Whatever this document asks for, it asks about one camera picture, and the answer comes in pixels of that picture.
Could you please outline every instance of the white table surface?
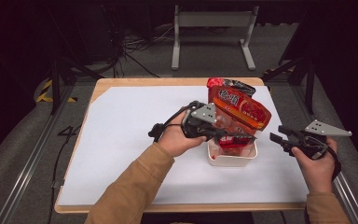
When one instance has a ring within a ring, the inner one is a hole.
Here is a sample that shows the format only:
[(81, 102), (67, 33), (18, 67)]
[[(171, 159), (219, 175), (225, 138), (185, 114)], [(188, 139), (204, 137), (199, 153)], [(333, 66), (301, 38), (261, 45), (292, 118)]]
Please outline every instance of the white table surface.
[[(256, 86), (254, 99), (272, 114), (256, 140), (258, 155), (245, 167), (212, 166), (207, 144), (176, 158), (152, 204), (303, 203), (308, 193), (296, 159), (269, 140), (281, 120), (267, 87)], [(155, 123), (165, 122), (181, 106), (207, 103), (205, 86), (112, 87), (90, 106), (58, 206), (93, 205), (106, 187), (153, 139)]]

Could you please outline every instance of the dark background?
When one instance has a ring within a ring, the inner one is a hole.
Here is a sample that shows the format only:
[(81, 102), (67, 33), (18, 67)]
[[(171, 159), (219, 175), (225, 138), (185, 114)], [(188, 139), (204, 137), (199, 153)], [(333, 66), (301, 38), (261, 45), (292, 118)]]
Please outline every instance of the dark background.
[[(316, 4), (309, 14), (305, 14), (306, 9), (309, 8), (290, 4), (264, 5), (259, 9), (257, 25), (300, 22), (304, 15), (308, 16), (282, 59), (300, 57), (318, 43), (313, 55), (316, 74), (345, 128), (353, 132), (351, 140), (358, 150), (358, 2)], [(34, 108), (34, 90), (49, 76), (54, 52), (46, 47), (41, 36), (46, 30), (40, 30), (41, 24), (50, 25), (54, 32), (48, 38), (62, 55), (91, 64), (120, 56), (117, 45), (123, 28), (131, 28), (148, 39), (155, 27), (171, 23), (173, 15), (173, 6), (80, 4), (48, 10), (30, 10), (26, 1), (0, 1), (0, 144)], [(38, 15), (48, 20), (41, 21)]]

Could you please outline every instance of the hand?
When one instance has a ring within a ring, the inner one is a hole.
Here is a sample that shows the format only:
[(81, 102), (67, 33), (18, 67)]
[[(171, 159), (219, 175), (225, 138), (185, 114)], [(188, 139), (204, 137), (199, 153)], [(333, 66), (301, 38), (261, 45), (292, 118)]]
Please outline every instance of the hand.
[(206, 141), (206, 137), (186, 138), (183, 134), (180, 124), (185, 117), (185, 111), (174, 118), (170, 124), (178, 124), (168, 126), (162, 136), (159, 138), (158, 143), (173, 157), (177, 157), (185, 153), (192, 147), (201, 145)]
[[(337, 142), (327, 137), (326, 143), (337, 153)], [(333, 176), (335, 161), (330, 153), (326, 152), (323, 158), (313, 161), (299, 148), (293, 147), (295, 155), (310, 192), (333, 192), (331, 177)]]

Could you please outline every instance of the tan sleeve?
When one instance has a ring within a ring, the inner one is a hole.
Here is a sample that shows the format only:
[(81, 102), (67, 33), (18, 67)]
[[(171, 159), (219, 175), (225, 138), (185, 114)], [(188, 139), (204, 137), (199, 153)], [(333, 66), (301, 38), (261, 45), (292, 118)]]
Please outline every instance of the tan sleeve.
[(153, 143), (107, 187), (90, 209), (86, 223), (140, 223), (173, 162), (165, 149)]
[(350, 223), (334, 193), (308, 194), (307, 212), (310, 223)]

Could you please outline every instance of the wooden table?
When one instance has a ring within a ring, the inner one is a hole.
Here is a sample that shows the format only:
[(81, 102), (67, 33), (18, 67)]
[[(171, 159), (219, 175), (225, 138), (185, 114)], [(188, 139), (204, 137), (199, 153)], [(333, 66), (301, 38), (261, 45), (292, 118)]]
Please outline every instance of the wooden table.
[[(148, 86), (205, 86), (208, 78), (104, 78), (100, 79), (94, 93), (91, 96), (92, 104), (98, 97), (107, 92), (111, 87), (148, 87)], [(257, 77), (233, 77), (238, 81), (252, 86), (264, 86), (263, 81)], [(65, 179), (68, 175), (69, 168), (76, 154), (79, 139), (83, 133), (84, 125), (77, 138), (75, 150), (68, 166)], [(268, 210), (293, 210), (304, 209), (305, 202), (294, 203), (186, 203), (186, 204), (151, 204), (146, 208), (146, 212), (222, 212), (222, 211), (268, 211)], [(88, 213), (91, 205), (55, 205), (58, 213)]]

